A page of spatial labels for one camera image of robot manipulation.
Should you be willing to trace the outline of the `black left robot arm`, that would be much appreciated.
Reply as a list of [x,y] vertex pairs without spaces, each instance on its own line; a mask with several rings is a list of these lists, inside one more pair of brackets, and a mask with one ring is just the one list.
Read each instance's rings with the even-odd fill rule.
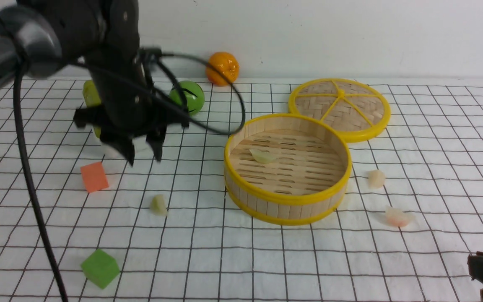
[[136,0],[18,0],[0,10],[0,88],[19,74],[43,79],[84,59],[100,104],[77,109],[77,128],[100,130],[100,141],[130,164],[134,138],[145,136],[161,160],[167,127],[189,126],[187,108],[151,80],[155,49],[142,49]]

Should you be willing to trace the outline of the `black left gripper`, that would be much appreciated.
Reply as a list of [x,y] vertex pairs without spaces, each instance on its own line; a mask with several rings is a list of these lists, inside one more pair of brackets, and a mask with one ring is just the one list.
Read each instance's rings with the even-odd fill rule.
[[135,148],[131,141],[146,135],[154,159],[162,161],[167,126],[189,126],[186,107],[176,104],[153,85],[150,71],[163,64],[157,47],[131,50],[128,54],[103,47],[85,57],[86,67],[100,97],[100,105],[77,109],[73,122],[78,128],[100,128],[108,154],[124,158],[134,166]]

